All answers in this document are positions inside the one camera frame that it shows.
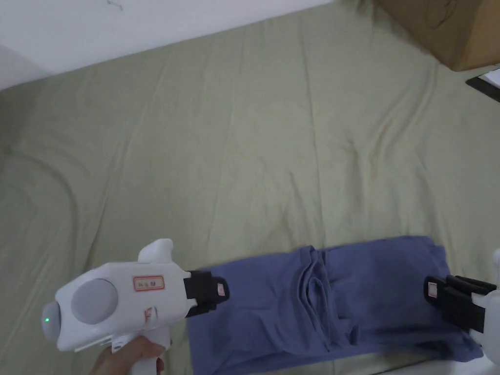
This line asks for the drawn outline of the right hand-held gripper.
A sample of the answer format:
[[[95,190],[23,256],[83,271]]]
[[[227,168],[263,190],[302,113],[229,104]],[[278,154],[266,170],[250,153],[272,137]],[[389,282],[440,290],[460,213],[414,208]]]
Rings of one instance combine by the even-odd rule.
[[[486,356],[500,355],[500,275],[491,284],[458,275],[427,276],[425,300],[468,333]]]

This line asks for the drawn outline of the person's left hand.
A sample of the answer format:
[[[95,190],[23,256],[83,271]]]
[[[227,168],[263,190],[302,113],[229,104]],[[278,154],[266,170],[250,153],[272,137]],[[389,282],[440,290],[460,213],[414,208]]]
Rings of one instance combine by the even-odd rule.
[[[144,336],[138,336],[128,342],[122,349],[113,353],[106,347],[98,356],[90,370],[90,375],[127,375],[134,364],[141,360],[154,359],[156,374],[165,369],[161,355],[166,348],[159,343],[153,343]]]

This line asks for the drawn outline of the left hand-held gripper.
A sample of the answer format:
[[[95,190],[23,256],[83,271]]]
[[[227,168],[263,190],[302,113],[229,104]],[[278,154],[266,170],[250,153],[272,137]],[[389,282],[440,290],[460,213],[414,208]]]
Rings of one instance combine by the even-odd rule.
[[[172,251],[170,239],[157,239],[137,261],[106,263],[61,287],[42,311],[45,338],[60,351],[110,344],[124,353],[142,335],[168,349],[171,324],[195,306],[204,314],[229,299],[226,279],[212,274],[199,276],[197,300],[189,298],[191,273],[173,262]]]

